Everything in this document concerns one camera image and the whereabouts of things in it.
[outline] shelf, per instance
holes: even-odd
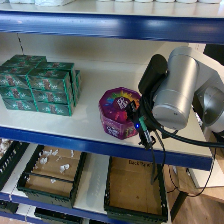
[[[8,200],[10,199],[10,201],[14,203],[31,205],[51,211],[58,211],[61,213],[98,220],[106,223],[127,224],[126,222],[109,219],[106,215],[106,212],[104,211],[103,203],[109,156],[97,154],[87,155],[73,209],[33,201],[30,200],[23,192],[18,191],[16,188],[18,179],[25,169],[25,166],[31,158],[35,148],[35,144],[29,145],[20,162],[14,169],[8,182],[6,183],[4,189],[2,190],[2,193],[8,194]]]
[[[0,31],[179,42],[224,42],[224,4],[99,2],[0,5]]]
[[[142,74],[86,70],[82,71],[82,93],[72,117],[45,113],[7,110],[0,99],[0,136],[24,142],[50,145],[78,151],[152,161],[150,151],[139,146],[139,137],[119,140],[103,130],[98,109],[99,99],[108,89],[124,86],[137,89]],[[193,112],[179,135],[205,141]],[[166,164],[209,170],[212,156],[209,148],[197,147],[171,138],[163,140]],[[157,163],[163,152],[154,145]]]

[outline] green box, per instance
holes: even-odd
[[[8,110],[37,111],[33,100],[15,100],[3,98]]]
[[[27,74],[32,68],[11,68],[0,66],[0,86],[29,88]]]
[[[2,64],[2,66],[13,68],[36,68],[39,63],[40,62],[8,60],[4,64]]]
[[[45,102],[45,103],[60,103],[60,104],[69,104],[73,101],[72,89],[68,89],[68,94],[65,92],[52,92],[52,91],[43,91],[32,89],[33,98],[36,101]]]
[[[28,80],[32,89],[68,93],[71,88],[69,73],[66,71],[33,69]]]
[[[12,61],[30,61],[30,62],[46,62],[46,56],[21,55],[16,54],[10,60]]]
[[[71,101],[70,104],[43,103],[36,101],[36,105],[39,112],[63,116],[72,116],[75,108],[73,101]]]
[[[33,100],[30,89],[20,87],[3,87],[0,86],[0,94],[2,98]]]
[[[65,62],[40,62],[37,66],[38,69],[59,70],[69,72],[70,82],[76,80],[75,64]]]

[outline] plastic crate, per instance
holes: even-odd
[[[107,175],[107,183],[106,183],[106,191],[105,191],[105,197],[104,197],[104,209],[107,212],[107,215],[111,219],[118,219],[121,221],[126,221],[130,223],[139,223],[139,224],[145,224],[145,223],[162,223],[162,222],[167,222],[168,220],[168,209],[167,209],[167,201],[166,201],[166,192],[165,192],[165,186],[164,186],[164,180],[163,180],[163,175],[159,175],[159,178],[157,181],[159,181],[158,184],[158,189],[155,189],[156,191],[159,191],[159,200],[161,204],[161,214],[154,214],[154,213],[148,213],[148,212],[141,212],[141,211],[135,211],[132,209],[126,209],[126,208],[121,208],[121,207],[116,207],[116,206],[111,206],[110,205],[110,200],[111,200],[111,181],[110,181],[110,174],[111,174],[111,169],[112,169],[112,161],[113,158],[110,157],[110,162],[109,162],[109,167],[108,167],[108,175]],[[144,163],[144,162],[139,162],[135,160],[129,160],[129,164],[133,163],[135,166],[137,165],[142,165],[145,166],[145,164],[149,163]],[[157,171],[160,172],[161,170],[161,165],[157,165]]]
[[[17,163],[20,161],[29,143],[14,141],[0,159],[0,190],[11,176]]]
[[[19,204],[0,200],[0,211],[15,214]]]
[[[38,145],[37,149],[35,150],[34,154],[32,155],[30,161],[27,163],[25,170],[23,171],[18,184],[17,184],[17,189],[19,191],[23,191],[29,199],[34,200],[34,201],[39,201],[43,203],[48,203],[48,204],[54,204],[54,205],[60,205],[68,208],[72,208],[75,202],[76,194],[78,191],[78,186],[79,186],[79,181],[81,178],[82,170],[85,164],[85,158],[86,158],[86,153],[81,153],[79,162],[78,162],[78,167],[76,169],[76,173],[74,174],[74,179],[72,181],[68,180],[63,180],[57,177],[53,176],[47,176],[47,175],[40,175],[40,174],[35,174],[32,173],[35,164],[37,163],[39,157],[42,155],[44,150],[43,145]],[[58,182],[68,182],[69,184],[72,184],[71,191],[69,193],[69,196],[64,196],[56,193],[49,193],[47,191],[43,190],[37,190],[37,189],[30,189],[26,187],[26,183],[29,180],[30,176],[39,176],[41,178],[46,178],[47,179],[54,179]]]
[[[34,215],[42,219],[46,223],[52,224],[82,224],[82,218],[54,212],[42,208],[36,208]]]

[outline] cardboard box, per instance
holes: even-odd
[[[2,66],[12,68],[35,68],[40,62],[8,60]]]
[[[27,75],[32,68],[11,68],[0,66],[0,86],[29,88]]]
[[[72,116],[75,108],[73,101],[71,101],[70,104],[54,104],[36,101],[36,105],[39,112],[63,116]]]
[[[19,178],[18,190],[31,200],[72,208],[86,153],[78,153],[75,158],[71,153],[69,157],[68,151],[38,145]]]
[[[20,87],[0,86],[0,95],[2,96],[2,98],[33,100],[31,90]]]
[[[12,61],[30,61],[30,62],[46,62],[46,56],[33,56],[16,54],[10,60]]]
[[[150,183],[152,165],[113,157],[110,205],[151,214],[162,214],[159,182]]]
[[[37,66],[38,69],[59,70],[69,72],[70,82],[76,81],[76,72],[74,63],[65,62],[40,62]]]
[[[66,71],[33,69],[28,74],[32,89],[65,92],[71,88],[69,73]]]
[[[53,92],[32,89],[33,97],[36,101],[44,103],[60,103],[69,104],[73,101],[72,89],[68,89],[67,94],[65,92]]]
[[[139,224],[167,222],[163,175],[151,185],[152,167],[148,162],[110,158],[104,197],[109,218]]]
[[[8,110],[37,111],[33,100],[15,100],[3,98],[3,102]]]

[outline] round container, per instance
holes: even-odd
[[[163,2],[163,3],[175,2],[175,0],[156,0],[156,1]]]
[[[136,2],[153,2],[153,0],[135,0]]]
[[[153,2],[152,13],[155,15],[172,15],[174,13],[175,3],[165,4],[162,2]]]
[[[96,10],[97,12],[102,13],[112,13],[114,12],[114,1],[97,1],[96,2]]]
[[[133,100],[139,106],[140,95],[124,87],[108,90],[99,101],[100,118],[104,131],[119,139],[136,135],[134,124],[127,120],[125,108]]]
[[[195,14],[197,16],[216,16],[218,15],[219,12],[219,6],[220,4],[211,4],[211,5],[207,5],[207,4],[201,4],[201,3],[197,3],[196,4],[196,9],[195,9]]]
[[[222,0],[198,0],[201,3],[208,3],[208,4],[219,4]]]
[[[114,10],[116,13],[132,13],[134,2],[115,1]]]
[[[142,4],[141,2],[134,2],[134,13],[135,14],[152,14],[153,2]]]
[[[174,6],[174,15],[176,16],[192,16],[195,14],[196,3],[184,4],[178,3]]]
[[[197,2],[197,0],[176,0],[176,1],[180,3],[187,3],[187,4]]]

